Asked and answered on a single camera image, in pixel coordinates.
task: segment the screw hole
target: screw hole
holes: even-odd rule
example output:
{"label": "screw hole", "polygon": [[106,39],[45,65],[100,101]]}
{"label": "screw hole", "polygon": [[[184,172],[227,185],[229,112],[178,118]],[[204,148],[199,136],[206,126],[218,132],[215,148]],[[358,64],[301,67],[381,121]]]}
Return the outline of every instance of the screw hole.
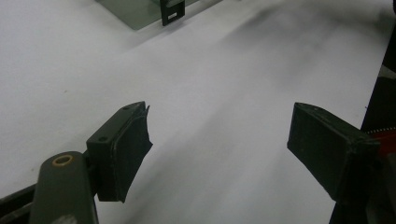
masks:
{"label": "screw hole", "polygon": [[70,162],[72,162],[73,157],[71,155],[62,155],[57,157],[55,160],[52,161],[52,165],[54,166],[66,166]]}

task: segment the glass panel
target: glass panel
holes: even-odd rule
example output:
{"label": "glass panel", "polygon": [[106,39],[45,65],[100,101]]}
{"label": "glass panel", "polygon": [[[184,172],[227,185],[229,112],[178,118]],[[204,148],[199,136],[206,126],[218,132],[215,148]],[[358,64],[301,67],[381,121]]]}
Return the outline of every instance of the glass panel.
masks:
{"label": "glass panel", "polygon": [[[186,0],[186,6],[198,0]],[[160,0],[98,0],[134,30],[161,19]]]}

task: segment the black plastic part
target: black plastic part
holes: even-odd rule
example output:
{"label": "black plastic part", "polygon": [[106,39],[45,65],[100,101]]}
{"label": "black plastic part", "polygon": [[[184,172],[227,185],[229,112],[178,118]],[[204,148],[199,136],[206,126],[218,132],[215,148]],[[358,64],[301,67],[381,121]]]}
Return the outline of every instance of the black plastic part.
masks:
{"label": "black plastic part", "polygon": [[160,0],[160,2],[163,26],[180,19],[185,15],[185,0]]}
{"label": "black plastic part", "polygon": [[322,108],[296,103],[288,148],[332,199],[365,200],[362,186],[379,148],[369,135]]}
{"label": "black plastic part", "polygon": [[99,170],[96,166],[94,166],[91,163],[91,160],[88,155],[88,150],[86,150],[82,155],[84,156],[85,164],[87,164],[88,177],[90,179],[90,184],[91,184],[91,193],[92,193],[92,197],[94,197],[98,192],[98,189],[102,185]]}
{"label": "black plastic part", "polygon": [[396,153],[390,153],[385,158],[383,176],[393,214],[396,214]]}
{"label": "black plastic part", "polygon": [[35,185],[32,185],[0,199],[0,218],[31,203],[34,195]]}
{"label": "black plastic part", "polygon": [[0,224],[27,224],[29,223],[30,209],[32,204],[28,203],[24,207],[12,211],[1,217]]}
{"label": "black plastic part", "polygon": [[367,224],[366,206],[363,203],[337,203],[329,224]]}
{"label": "black plastic part", "polygon": [[41,165],[29,223],[98,223],[81,153],[65,152]]}
{"label": "black plastic part", "polygon": [[396,80],[387,77],[379,77],[376,80],[370,104],[361,126],[362,131],[368,132],[371,130],[396,127],[395,96]]}
{"label": "black plastic part", "polygon": [[92,165],[98,168],[98,198],[125,202],[126,194],[144,157],[151,149],[144,102],[127,105],[87,141]]}
{"label": "black plastic part", "polygon": [[382,62],[382,64],[384,64],[388,69],[390,69],[396,73],[396,63],[395,62],[396,62],[396,32],[393,27],[392,36],[390,38],[387,52],[385,54],[384,61]]}
{"label": "black plastic part", "polygon": [[380,167],[375,172],[370,187],[370,198],[365,208],[365,215],[370,224],[389,224],[396,223],[395,214],[392,209],[392,203],[387,191],[385,179],[383,178],[383,169]]}

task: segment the white table surface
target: white table surface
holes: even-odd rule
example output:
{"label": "white table surface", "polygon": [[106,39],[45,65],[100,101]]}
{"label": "white table surface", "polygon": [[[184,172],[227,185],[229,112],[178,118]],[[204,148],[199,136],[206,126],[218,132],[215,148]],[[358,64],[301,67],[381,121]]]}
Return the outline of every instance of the white table surface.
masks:
{"label": "white table surface", "polygon": [[286,147],[293,103],[359,128],[391,25],[295,1],[186,14],[133,31],[92,0],[1,0],[0,197],[146,101],[154,146],[101,223],[328,223],[334,202]]}

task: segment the black clip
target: black clip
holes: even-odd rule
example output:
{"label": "black clip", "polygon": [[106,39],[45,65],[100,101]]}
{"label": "black clip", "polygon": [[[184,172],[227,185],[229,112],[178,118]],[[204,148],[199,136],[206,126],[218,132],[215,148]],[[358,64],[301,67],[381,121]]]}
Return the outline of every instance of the black clip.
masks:
{"label": "black clip", "polygon": [[160,0],[163,26],[182,18],[185,14],[185,0]]}

